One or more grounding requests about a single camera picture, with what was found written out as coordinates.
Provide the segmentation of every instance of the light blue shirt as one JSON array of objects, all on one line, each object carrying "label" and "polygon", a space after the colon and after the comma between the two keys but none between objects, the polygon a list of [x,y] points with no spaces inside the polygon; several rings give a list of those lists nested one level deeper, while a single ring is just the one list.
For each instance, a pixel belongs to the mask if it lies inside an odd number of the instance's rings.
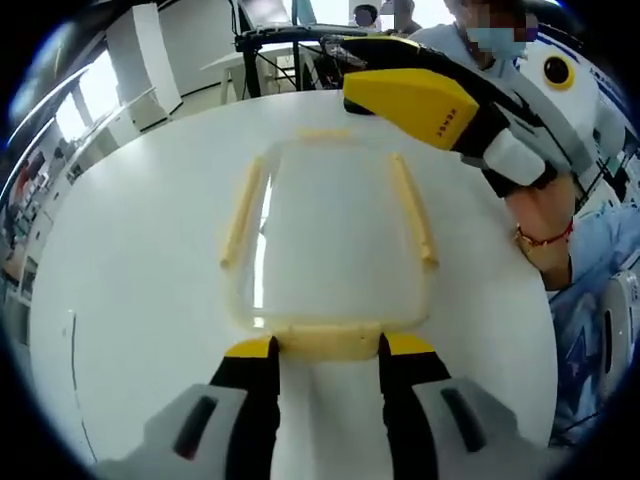
[{"label": "light blue shirt", "polygon": [[[600,408],[599,301],[609,279],[638,249],[640,209],[636,204],[603,206],[575,221],[569,241],[572,284],[550,302],[558,348],[557,430]],[[591,424],[572,429],[567,437],[578,440]]]},{"label": "light blue shirt", "polygon": [[[469,53],[467,45],[460,38],[458,29],[453,24],[423,28],[411,35],[409,39],[438,50],[468,68],[478,69],[476,61]],[[491,68],[483,70],[483,72],[490,77],[500,78],[504,82],[508,82],[513,75],[518,73],[513,62],[505,60],[496,60]]]}]

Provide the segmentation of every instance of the plastic container lid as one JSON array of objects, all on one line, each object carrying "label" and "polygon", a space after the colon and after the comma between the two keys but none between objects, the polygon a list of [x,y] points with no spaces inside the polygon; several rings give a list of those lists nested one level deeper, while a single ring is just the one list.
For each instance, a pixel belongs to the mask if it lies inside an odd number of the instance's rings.
[{"label": "plastic container lid", "polygon": [[401,156],[307,131],[249,171],[221,267],[233,316],[314,359],[368,358],[426,320],[437,258]]}]

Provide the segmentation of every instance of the human hand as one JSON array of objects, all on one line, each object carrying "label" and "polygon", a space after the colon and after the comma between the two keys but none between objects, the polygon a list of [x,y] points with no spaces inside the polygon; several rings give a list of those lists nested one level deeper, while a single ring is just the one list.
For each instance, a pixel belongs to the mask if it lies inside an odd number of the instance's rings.
[{"label": "human hand", "polygon": [[567,229],[575,213],[575,199],[573,178],[562,174],[543,189],[518,189],[505,198],[505,202],[522,233],[543,241]]},{"label": "human hand", "polygon": [[[505,202],[527,237],[544,241],[564,233],[575,212],[575,188],[571,175],[561,175],[544,189],[516,190]],[[523,253],[542,274],[547,290],[560,290],[571,283],[569,244],[559,239],[546,246],[528,248]]]}]

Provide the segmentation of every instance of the face mask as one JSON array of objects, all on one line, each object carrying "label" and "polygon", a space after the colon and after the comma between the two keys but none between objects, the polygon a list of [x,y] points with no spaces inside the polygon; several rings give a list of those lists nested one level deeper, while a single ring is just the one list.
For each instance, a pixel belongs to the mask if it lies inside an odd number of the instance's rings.
[{"label": "face mask", "polygon": [[481,50],[491,52],[499,60],[521,57],[527,46],[526,42],[513,39],[513,28],[467,28],[467,35]]}]

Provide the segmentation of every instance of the human arm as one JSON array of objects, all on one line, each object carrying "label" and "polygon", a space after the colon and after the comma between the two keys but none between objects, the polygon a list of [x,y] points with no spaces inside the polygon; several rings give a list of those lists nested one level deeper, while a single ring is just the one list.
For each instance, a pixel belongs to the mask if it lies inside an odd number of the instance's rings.
[{"label": "human arm", "polygon": [[[525,235],[536,240],[564,231],[573,216],[574,190],[570,176],[559,177],[545,189],[521,189],[505,199]],[[529,261],[540,270],[549,291],[561,290],[601,268],[617,273],[640,248],[640,209],[635,204],[603,207],[574,220],[568,242],[538,247]]]},{"label": "human arm", "polygon": [[[569,174],[560,175],[543,189],[518,189],[507,196],[505,202],[524,235],[538,241],[557,237],[573,218],[573,179]],[[572,265],[565,239],[535,247],[525,255],[540,271],[547,290],[560,290],[571,283]]]}]

